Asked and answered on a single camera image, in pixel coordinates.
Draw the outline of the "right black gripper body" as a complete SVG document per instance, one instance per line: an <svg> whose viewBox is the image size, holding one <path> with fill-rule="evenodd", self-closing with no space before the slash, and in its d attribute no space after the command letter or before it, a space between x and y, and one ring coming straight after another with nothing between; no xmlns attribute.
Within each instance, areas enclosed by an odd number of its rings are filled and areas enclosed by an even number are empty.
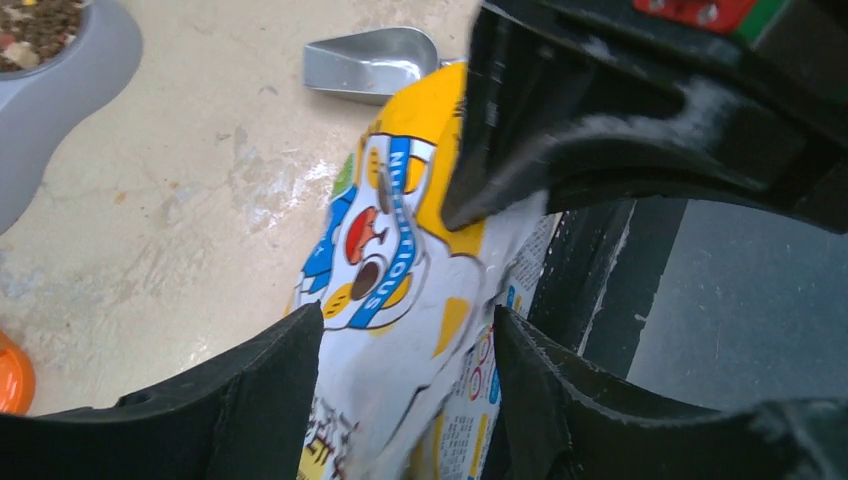
<svg viewBox="0 0 848 480"><path fill-rule="evenodd" d="M808 143L782 181L786 216L847 228L847 5L843 1L485 1L525 17L545 7L562 22L631 41L715 78L772 109Z"/></svg>

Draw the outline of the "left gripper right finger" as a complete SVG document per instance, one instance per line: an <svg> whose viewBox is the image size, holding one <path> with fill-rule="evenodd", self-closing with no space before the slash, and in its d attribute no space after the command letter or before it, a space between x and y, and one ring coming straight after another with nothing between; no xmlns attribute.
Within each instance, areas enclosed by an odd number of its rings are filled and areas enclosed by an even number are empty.
<svg viewBox="0 0 848 480"><path fill-rule="evenodd" d="M717 411L655 394L494 315L501 415L516 479L843 479L847 403Z"/></svg>

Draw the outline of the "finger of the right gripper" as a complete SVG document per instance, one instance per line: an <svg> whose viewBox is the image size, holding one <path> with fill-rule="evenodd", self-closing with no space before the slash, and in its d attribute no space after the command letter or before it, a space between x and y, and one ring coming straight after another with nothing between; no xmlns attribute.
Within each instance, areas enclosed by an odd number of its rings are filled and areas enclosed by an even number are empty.
<svg viewBox="0 0 848 480"><path fill-rule="evenodd" d="M793 214L782 181L808 143L798 127L631 41L525 13L484 6L474 22L448 229L535 195L549 212L664 196Z"/></svg>

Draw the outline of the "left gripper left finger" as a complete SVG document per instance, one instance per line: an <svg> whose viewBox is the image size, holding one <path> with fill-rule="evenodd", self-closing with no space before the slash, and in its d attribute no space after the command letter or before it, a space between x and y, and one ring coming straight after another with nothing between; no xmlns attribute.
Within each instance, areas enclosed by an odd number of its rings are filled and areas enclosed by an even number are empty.
<svg viewBox="0 0 848 480"><path fill-rule="evenodd" d="M5 479L293 479L311 411L320 308L106 409L1 419Z"/></svg>

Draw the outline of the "metal food scoop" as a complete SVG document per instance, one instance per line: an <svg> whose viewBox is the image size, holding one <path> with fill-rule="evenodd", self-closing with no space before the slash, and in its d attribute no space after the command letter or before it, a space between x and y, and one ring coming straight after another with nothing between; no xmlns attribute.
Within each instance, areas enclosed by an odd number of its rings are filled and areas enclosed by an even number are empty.
<svg viewBox="0 0 848 480"><path fill-rule="evenodd" d="M306 44L302 83L344 100L382 106L398 91L462 60L442 57L418 28L377 28Z"/></svg>

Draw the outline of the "pet food bag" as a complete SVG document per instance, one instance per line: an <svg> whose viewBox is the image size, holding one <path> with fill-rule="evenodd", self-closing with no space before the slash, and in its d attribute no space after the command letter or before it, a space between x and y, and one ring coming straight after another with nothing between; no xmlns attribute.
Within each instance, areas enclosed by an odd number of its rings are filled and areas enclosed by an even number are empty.
<svg viewBox="0 0 848 480"><path fill-rule="evenodd" d="M466 67L401 90L341 168L292 308L324 333L301 479L478 479L501 403L494 308L549 224L537 193L451 232L441 218Z"/></svg>

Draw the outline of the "grey double pet bowl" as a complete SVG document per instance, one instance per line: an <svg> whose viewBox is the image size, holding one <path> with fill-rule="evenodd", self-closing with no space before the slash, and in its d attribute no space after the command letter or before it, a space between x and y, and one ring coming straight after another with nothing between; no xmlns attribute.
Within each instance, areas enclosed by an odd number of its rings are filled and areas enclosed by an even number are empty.
<svg viewBox="0 0 848 480"><path fill-rule="evenodd" d="M83 8L77 38L41 66L1 75L1 230L23 215L58 145L129 84L141 30L118 2Z"/></svg>

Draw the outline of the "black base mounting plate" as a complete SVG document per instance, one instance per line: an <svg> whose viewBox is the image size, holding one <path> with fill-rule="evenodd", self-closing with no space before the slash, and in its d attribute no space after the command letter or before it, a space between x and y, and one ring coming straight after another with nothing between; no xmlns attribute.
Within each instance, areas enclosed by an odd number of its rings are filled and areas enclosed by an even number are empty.
<svg viewBox="0 0 848 480"><path fill-rule="evenodd" d="M578 356L626 377L686 208L684 200L652 198L564 213L529 322Z"/></svg>

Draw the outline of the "orange green toy block piece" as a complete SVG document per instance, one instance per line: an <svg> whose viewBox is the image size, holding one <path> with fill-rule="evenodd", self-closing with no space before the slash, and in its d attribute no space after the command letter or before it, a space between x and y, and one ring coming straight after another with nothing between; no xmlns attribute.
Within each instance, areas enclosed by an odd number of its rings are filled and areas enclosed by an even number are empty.
<svg viewBox="0 0 848 480"><path fill-rule="evenodd" d="M26 353L1 333L1 412L26 414L36 386L32 362Z"/></svg>

